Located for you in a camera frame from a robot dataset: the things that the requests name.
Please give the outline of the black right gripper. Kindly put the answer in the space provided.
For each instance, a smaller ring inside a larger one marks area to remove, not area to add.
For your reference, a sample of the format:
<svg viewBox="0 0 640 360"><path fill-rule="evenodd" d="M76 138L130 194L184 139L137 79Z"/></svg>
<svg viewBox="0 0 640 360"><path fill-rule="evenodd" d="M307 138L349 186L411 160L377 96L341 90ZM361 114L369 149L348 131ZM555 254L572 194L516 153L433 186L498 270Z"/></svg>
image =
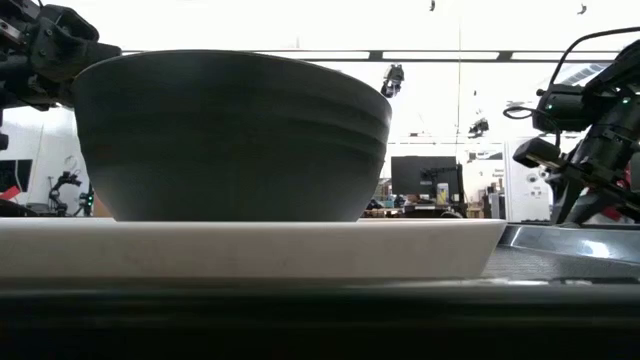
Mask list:
<svg viewBox="0 0 640 360"><path fill-rule="evenodd" d="M616 184L624 179L626 165L640 153L640 95L584 91L584 104L594 120L588 128L553 131L553 143L532 138L513 155L525 167L542 166L548 171L552 224L566 219L575 224L599 224L598 215L607 207L640 210L640 192L632 189L631 181L628 189Z"/></svg>

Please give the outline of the black bowl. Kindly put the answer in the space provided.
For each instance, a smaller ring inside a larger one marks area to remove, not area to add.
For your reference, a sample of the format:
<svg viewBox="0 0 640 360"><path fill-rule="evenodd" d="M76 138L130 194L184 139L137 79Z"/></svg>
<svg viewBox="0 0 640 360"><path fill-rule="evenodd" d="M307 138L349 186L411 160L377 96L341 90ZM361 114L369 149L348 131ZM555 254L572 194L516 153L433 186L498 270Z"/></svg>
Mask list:
<svg viewBox="0 0 640 360"><path fill-rule="evenodd" d="M392 119L352 76L235 51L109 59L72 94L89 179L119 221L355 221Z"/></svg>

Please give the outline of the white round plate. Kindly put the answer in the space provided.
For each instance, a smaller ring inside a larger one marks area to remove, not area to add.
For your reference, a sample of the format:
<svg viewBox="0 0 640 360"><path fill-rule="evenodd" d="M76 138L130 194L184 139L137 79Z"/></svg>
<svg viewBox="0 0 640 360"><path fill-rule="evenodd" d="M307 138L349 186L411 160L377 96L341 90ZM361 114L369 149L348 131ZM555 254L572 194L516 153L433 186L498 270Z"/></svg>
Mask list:
<svg viewBox="0 0 640 360"><path fill-rule="evenodd" d="M0 219L0 277L478 277L506 228L491 219L117 222Z"/></svg>

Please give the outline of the black serving tray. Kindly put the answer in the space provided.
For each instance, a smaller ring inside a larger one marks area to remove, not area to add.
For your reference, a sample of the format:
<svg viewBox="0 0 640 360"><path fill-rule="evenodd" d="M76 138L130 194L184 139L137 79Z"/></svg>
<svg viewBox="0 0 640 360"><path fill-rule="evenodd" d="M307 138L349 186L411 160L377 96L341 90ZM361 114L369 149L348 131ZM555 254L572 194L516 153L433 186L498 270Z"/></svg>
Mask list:
<svg viewBox="0 0 640 360"><path fill-rule="evenodd" d="M506 224L455 278L0 277L0 360L640 360L640 231Z"/></svg>

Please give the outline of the white pillar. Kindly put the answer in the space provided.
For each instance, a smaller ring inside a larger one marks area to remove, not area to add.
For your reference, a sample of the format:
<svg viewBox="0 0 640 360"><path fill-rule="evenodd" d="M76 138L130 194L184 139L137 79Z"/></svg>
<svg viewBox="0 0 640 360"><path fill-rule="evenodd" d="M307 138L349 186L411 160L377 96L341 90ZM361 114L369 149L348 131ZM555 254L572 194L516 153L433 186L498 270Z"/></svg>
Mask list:
<svg viewBox="0 0 640 360"><path fill-rule="evenodd" d="M528 168L513 159L526 138L504 143L505 206L510 222L544 222L550 219L551 190L545 182L547 173L541 166Z"/></svg>

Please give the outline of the cluttered background desk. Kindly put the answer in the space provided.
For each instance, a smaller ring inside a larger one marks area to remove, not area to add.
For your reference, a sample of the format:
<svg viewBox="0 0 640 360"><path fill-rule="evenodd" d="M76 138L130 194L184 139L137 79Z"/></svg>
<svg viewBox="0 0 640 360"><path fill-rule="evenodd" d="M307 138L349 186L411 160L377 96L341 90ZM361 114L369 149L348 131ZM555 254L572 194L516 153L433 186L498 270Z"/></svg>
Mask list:
<svg viewBox="0 0 640 360"><path fill-rule="evenodd" d="M504 219L504 206L497 209L486 201L453 202L437 204L430 200L422 200L418 204L410 204L404 198L393 200L372 199L361 214L361 218L471 218L471 219Z"/></svg>

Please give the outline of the black computer monitor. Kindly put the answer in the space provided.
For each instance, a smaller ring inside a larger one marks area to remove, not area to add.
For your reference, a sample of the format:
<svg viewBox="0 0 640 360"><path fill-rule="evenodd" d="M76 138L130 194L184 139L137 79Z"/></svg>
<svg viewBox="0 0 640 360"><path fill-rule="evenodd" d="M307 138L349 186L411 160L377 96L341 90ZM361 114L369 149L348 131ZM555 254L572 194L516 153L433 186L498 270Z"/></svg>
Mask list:
<svg viewBox="0 0 640 360"><path fill-rule="evenodd" d="M402 156L391 158L391 185L394 194L429 195L446 183L449 194L459 192L459 172L452 156Z"/></svg>

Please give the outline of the dark wall screen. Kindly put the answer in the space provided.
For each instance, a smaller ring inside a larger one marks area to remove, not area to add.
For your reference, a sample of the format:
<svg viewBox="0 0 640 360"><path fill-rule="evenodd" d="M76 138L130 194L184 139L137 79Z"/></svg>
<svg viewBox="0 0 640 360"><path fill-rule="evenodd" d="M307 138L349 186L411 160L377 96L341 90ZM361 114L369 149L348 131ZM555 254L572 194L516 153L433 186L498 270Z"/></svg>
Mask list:
<svg viewBox="0 0 640 360"><path fill-rule="evenodd" d="M11 187L27 192L32 167L32 159L0 160L0 193Z"/></svg>

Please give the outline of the black overhead frame bar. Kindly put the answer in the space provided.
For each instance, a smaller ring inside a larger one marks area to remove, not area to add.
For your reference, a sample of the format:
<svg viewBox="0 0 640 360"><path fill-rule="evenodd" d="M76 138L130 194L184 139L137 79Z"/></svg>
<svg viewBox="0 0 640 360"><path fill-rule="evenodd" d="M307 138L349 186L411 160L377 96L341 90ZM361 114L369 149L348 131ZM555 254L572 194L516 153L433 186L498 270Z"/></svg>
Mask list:
<svg viewBox="0 0 640 360"><path fill-rule="evenodd" d="M252 50L252 53L310 62L555 63L562 51L516 50Z"/></svg>

